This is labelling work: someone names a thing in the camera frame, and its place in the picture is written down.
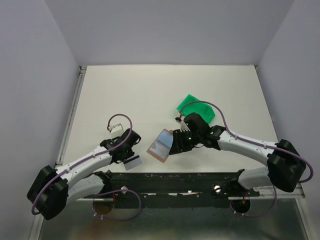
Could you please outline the green plastic bin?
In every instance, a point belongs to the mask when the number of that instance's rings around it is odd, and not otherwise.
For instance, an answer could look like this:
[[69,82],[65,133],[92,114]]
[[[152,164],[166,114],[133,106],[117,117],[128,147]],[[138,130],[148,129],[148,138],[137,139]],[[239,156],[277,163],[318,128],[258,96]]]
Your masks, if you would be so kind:
[[186,117],[191,113],[197,113],[204,119],[206,123],[210,124],[216,117],[214,110],[210,105],[202,102],[192,103],[186,106],[187,104],[195,101],[198,101],[198,99],[193,95],[188,94],[176,109],[179,113],[182,114],[183,117]]

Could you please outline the silver VIP credit card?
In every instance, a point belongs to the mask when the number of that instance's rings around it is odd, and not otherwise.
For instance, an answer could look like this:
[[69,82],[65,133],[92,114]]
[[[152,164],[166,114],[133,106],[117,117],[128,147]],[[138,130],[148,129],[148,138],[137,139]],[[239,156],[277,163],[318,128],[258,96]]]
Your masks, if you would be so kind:
[[158,141],[152,144],[149,151],[161,159],[164,159],[168,155],[168,148]]

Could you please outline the tan leather card holder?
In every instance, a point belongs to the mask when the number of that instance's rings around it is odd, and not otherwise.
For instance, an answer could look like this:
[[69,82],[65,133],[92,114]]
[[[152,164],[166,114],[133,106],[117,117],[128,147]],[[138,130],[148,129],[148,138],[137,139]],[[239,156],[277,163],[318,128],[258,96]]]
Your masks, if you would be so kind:
[[169,157],[169,152],[173,145],[173,139],[173,131],[163,129],[146,152],[158,161],[164,163]]

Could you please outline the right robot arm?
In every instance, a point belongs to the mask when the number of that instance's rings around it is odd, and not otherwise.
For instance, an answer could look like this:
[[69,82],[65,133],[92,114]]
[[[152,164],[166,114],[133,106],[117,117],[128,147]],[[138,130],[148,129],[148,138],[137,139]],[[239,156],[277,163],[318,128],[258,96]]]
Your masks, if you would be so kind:
[[196,145],[218,151],[229,151],[253,159],[263,166],[256,169],[241,169],[230,181],[230,191],[241,196],[257,187],[275,186],[291,193],[307,167],[300,155],[287,140],[280,142],[258,141],[229,133],[220,125],[209,126],[198,113],[191,113],[181,120],[182,129],[172,132],[170,155],[189,152]]

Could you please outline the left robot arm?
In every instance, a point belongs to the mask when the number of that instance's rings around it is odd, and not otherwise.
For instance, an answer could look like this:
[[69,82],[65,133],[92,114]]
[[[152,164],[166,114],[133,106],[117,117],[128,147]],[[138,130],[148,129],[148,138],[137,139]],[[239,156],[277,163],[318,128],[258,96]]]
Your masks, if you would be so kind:
[[141,139],[138,133],[127,129],[121,136],[103,140],[90,153],[71,163],[43,167],[26,195],[32,203],[31,213],[50,220],[70,202],[92,196],[107,197],[113,190],[112,175],[100,168],[134,157],[133,146]]

